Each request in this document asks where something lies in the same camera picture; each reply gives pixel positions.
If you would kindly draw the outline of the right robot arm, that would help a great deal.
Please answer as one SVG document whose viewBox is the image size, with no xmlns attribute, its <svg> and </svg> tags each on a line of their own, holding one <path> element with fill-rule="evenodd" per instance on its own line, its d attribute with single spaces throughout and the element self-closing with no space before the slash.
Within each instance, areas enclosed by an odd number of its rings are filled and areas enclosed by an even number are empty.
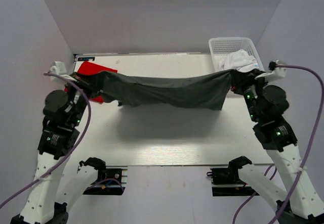
<svg viewBox="0 0 324 224">
<path fill-rule="evenodd" d="M 278 187 L 258 172 L 245 156 L 229 162 L 229 178 L 252 187 L 273 209 L 274 223 L 323 223 L 323 201 L 305 171 L 306 157 L 301 157 L 297 138 L 283 113 L 289 107 L 286 92 L 266 81 L 258 70 L 248 73 L 232 71 L 231 90 L 244 97 L 253 131 L 273 161 L 284 184 Z"/>
</svg>

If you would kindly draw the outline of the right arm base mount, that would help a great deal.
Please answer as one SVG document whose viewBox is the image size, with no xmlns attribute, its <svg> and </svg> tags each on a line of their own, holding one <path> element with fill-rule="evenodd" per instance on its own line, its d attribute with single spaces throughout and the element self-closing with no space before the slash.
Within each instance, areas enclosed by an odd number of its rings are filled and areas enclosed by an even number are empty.
<svg viewBox="0 0 324 224">
<path fill-rule="evenodd" d="M 206 176 L 211 180 L 213 197 L 251 196 L 255 191 L 238 176 L 238 171 L 247 164 L 252 161 L 240 156 L 229 161 L 227 167 L 211 168 Z"/>
</svg>

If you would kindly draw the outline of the dark green t-shirt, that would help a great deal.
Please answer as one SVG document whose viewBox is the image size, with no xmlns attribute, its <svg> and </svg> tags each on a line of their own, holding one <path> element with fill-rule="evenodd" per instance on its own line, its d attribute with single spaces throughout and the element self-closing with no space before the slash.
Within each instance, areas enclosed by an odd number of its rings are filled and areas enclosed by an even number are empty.
<svg viewBox="0 0 324 224">
<path fill-rule="evenodd" d="M 231 71 L 190 78 L 137 77 L 102 71 L 89 77 L 104 102 L 137 107 L 168 104 L 179 108 L 221 110 L 231 87 Z"/>
</svg>

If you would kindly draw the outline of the white t-shirt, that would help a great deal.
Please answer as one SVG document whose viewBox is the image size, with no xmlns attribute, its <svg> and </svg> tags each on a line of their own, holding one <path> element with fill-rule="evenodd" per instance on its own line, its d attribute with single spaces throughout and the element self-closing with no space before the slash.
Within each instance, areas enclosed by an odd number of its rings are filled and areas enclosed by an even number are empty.
<svg viewBox="0 0 324 224">
<path fill-rule="evenodd" d="M 228 54 L 225 59 L 219 62 L 219 68 L 221 71 L 234 69 L 242 73 L 260 69 L 256 58 L 249 55 L 245 50 L 239 50 Z"/>
</svg>

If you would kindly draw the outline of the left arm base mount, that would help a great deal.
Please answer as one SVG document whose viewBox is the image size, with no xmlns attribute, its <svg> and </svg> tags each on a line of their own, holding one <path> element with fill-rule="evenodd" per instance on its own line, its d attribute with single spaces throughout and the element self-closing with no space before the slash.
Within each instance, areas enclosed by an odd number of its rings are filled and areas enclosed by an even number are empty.
<svg viewBox="0 0 324 224">
<path fill-rule="evenodd" d="M 85 166 L 96 170 L 97 179 L 83 192 L 84 195 L 121 196 L 127 185 L 128 168 L 125 166 L 104 166 L 105 161 L 90 157 L 80 161 L 77 172 Z"/>
</svg>

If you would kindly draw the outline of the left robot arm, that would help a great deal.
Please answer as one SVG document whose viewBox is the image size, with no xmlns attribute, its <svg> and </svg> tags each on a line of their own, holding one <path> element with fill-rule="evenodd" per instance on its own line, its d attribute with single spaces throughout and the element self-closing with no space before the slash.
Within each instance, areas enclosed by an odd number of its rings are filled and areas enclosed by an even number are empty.
<svg viewBox="0 0 324 224">
<path fill-rule="evenodd" d="M 11 223 L 67 223 L 70 210 L 86 188 L 107 177 L 104 162 L 89 158 L 65 188 L 58 191 L 65 166 L 89 128 L 89 98 L 93 92 L 75 75 L 45 75 L 65 82 L 69 88 L 67 92 L 58 89 L 46 96 L 34 179 L 13 195 L 17 197 L 30 190 L 23 209 L 12 217 Z"/>
</svg>

